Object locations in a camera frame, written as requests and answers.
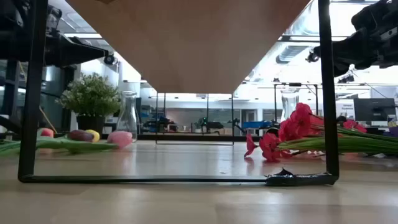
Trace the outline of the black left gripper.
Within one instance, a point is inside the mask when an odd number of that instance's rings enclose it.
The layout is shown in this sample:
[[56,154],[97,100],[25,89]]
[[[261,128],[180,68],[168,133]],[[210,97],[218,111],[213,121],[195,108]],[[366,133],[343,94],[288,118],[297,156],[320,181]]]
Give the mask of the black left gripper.
[[69,65],[81,64],[98,58],[107,57],[109,51],[84,44],[78,37],[68,37],[67,62],[62,55],[63,34],[57,33],[54,36],[46,36],[45,40],[45,65],[66,67]]

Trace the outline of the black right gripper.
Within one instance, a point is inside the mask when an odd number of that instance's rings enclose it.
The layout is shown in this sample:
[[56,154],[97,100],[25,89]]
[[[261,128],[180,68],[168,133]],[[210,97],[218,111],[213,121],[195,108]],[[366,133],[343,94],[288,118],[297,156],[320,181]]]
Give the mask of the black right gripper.
[[355,42],[360,36],[362,59],[357,63],[357,69],[367,69],[373,65],[385,68],[379,61],[378,50],[384,43],[385,29],[370,32],[367,29],[358,29],[349,37],[340,41],[333,41],[333,76],[339,77],[346,74],[353,63]]

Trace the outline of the clear glass vase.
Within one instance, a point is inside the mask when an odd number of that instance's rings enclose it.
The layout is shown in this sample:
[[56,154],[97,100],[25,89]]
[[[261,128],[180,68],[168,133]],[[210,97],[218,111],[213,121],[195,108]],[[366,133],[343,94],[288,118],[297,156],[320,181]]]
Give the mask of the clear glass vase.
[[137,114],[136,114],[136,92],[121,92],[121,109],[116,125],[117,131],[125,131],[132,135],[132,141],[137,141]]
[[293,113],[299,102],[299,89],[288,88],[283,89],[280,92],[282,98],[282,115],[280,121],[285,121],[290,118],[290,115]]

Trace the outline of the pink artificial tulip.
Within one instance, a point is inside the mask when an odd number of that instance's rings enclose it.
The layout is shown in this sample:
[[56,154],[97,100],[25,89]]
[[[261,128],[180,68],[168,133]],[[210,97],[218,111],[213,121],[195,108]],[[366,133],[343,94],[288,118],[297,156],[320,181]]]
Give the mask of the pink artificial tulip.
[[[133,142],[132,134],[125,131],[111,133],[106,142],[89,142],[72,140],[67,136],[37,138],[34,149],[66,149],[70,154],[122,149]],[[21,142],[0,139],[0,156],[20,153]]]

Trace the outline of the light wooden shelf board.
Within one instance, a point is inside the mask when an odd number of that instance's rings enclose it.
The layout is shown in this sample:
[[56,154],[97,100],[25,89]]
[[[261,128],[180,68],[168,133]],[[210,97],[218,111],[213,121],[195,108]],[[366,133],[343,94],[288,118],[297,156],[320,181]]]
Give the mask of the light wooden shelf board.
[[230,94],[310,0],[67,0],[161,93]]

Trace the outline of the ceiling light strip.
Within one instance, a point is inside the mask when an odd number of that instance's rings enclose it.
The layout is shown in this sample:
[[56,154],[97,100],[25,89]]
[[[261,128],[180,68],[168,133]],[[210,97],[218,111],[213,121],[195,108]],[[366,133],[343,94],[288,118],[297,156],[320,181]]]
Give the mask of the ceiling light strip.
[[102,39],[102,36],[97,33],[64,33],[66,37],[78,37],[80,39]]

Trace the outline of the green potted plant black pot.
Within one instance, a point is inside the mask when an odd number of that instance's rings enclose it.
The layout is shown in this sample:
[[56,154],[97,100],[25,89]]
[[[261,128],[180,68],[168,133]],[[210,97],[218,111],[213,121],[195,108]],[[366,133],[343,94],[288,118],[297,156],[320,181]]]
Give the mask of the green potted plant black pot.
[[119,110],[120,95],[109,78],[82,73],[79,79],[68,84],[57,103],[75,113],[79,129],[102,134],[106,118]]

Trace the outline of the black computer monitor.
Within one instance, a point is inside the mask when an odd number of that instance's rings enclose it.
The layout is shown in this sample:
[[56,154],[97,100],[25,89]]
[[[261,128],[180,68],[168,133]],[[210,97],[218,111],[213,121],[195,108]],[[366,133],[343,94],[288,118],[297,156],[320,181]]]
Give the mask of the black computer monitor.
[[354,99],[356,121],[389,121],[396,119],[396,104],[393,98]]

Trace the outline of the blue workbench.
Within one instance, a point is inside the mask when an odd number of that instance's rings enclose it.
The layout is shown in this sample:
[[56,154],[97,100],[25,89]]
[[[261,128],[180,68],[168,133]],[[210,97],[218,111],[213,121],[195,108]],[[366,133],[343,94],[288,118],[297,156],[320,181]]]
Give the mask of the blue workbench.
[[243,129],[267,129],[272,126],[272,121],[245,121]]

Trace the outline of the black tape wad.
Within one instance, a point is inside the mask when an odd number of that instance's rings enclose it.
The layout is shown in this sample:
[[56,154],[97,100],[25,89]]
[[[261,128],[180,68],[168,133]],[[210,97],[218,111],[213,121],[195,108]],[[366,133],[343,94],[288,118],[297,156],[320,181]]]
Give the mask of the black tape wad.
[[327,172],[318,174],[293,174],[282,170],[276,174],[265,175],[265,183],[271,187],[298,187],[308,185],[333,185],[338,177]]

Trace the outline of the white wall sign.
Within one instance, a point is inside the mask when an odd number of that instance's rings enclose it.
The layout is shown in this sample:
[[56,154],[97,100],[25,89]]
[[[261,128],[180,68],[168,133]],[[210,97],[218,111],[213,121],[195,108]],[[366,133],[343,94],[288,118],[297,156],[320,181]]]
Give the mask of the white wall sign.
[[354,104],[343,103],[340,104],[340,116],[345,116],[347,118],[354,118]]

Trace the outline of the black metal stand frame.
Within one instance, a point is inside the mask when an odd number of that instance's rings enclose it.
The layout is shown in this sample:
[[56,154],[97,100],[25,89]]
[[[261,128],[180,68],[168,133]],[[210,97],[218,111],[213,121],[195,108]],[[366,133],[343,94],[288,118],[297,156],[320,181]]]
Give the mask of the black metal stand frame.
[[282,98],[281,98],[281,90],[288,88],[298,88],[299,89],[299,103],[300,103],[300,90],[306,88],[310,93],[315,96],[315,114],[319,115],[319,102],[318,102],[318,84],[315,83],[298,83],[298,82],[274,82],[274,121],[281,123],[281,115],[282,115]]

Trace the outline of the black metal shelf leg frame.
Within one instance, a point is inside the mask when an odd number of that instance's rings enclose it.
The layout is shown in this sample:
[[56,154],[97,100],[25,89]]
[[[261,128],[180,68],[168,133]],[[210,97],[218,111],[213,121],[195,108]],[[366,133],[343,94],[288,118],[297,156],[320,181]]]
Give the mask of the black metal shelf leg frame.
[[[220,135],[201,133],[200,118],[220,122],[224,128]],[[156,94],[155,135],[211,135],[234,136],[234,99],[232,94],[164,93]],[[158,141],[157,145],[232,146],[232,142],[210,141]]]
[[[222,176],[38,176],[34,174],[36,132],[40,107],[41,75],[44,64],[46,11],[48,0],[31,0],[29,29],[30,58],[22,125],[22,142],[19,156],[18,179],[23,183],[56,184],[108,184],[138,182],[226,182],[265,183],[260,177]],[[333,47],[330,25],[330,0],[318,0],[320,53],[323,84],[323,110],[325,115],[326,172],[340,176],[337,150],[335,85],[333,79]]]

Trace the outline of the black aluminium table frame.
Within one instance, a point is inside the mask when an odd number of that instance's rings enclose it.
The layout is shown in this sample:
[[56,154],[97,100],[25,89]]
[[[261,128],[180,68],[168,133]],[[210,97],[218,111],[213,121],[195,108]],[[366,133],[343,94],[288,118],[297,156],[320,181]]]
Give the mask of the black aluminium table frame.
[[21,121],[16,117],[9,117],[6,114],[0,114],[0,134],[16,133],[20,134],[22,130]]

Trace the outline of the table edge rail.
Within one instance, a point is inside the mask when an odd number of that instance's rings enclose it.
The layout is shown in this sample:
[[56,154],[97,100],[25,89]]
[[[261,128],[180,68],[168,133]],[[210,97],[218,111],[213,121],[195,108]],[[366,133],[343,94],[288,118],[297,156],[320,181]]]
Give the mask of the table edge rail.
[[246,142],[246,136],[211,136],[211,135],[176,135],[176,134],[139,134],[137,140],[143,141],[214,141],[214,142]]

